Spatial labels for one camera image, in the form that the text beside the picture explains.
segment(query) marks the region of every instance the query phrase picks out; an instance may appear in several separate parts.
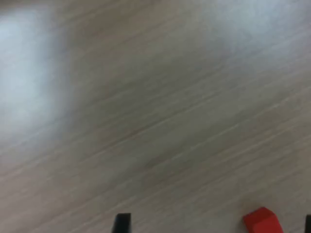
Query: red block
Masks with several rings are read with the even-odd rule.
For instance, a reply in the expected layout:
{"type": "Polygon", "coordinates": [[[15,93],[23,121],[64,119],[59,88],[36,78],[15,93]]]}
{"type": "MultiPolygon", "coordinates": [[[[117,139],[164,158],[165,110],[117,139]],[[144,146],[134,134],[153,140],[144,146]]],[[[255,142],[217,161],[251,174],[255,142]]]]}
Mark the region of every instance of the red block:
{"type": "Polygon", "coordinates": [[[265,207],[245,215],[243,220],[249,233],[283,233],[277,216],[265,207]]]}

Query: wood grain surface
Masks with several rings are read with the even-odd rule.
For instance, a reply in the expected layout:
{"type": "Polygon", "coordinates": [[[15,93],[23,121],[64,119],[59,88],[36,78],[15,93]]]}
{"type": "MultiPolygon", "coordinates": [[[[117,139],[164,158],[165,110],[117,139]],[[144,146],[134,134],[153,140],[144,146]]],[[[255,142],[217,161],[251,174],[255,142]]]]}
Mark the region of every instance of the wood grain surface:
{"type": "Polygon", "coordinates": [[[311,1],[1,0],[0,232],[245,233],[311,213],[311,1]]]}

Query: light wood surface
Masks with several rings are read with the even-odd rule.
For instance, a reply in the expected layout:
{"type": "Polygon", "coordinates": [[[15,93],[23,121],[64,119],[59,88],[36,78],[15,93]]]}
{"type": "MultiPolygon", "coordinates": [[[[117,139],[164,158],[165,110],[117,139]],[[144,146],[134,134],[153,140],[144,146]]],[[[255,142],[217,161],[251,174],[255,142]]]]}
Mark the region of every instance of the light wood surface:
{"type": "Polygon", "coordinates": [[[0,232],[245,233],[311,213],[311,1],[2,0],[0,232]]]}

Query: black object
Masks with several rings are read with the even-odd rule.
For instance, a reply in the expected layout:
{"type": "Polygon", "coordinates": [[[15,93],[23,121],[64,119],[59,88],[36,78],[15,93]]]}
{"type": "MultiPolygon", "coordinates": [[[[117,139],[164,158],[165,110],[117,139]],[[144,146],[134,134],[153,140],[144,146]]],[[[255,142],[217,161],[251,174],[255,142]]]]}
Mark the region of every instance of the black object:
{"type": "MultiPolygon", "coordinates": [[[[131,214],[117,214],[112,233],[132,233],[131,214]]],[[[305,233],[311,233],[311,215],[306,217],[305,233]]]]}
{"type": "Polygon", "coordinates": [[[113,224],[112,233],[131,233],[131,214],[117,214],[115,223],[113,224]]]}
{"type": "Polygon", "coordinates": [[[306,217],[305,233],[311,233],[311,215],[307,215],[306,217]]]}

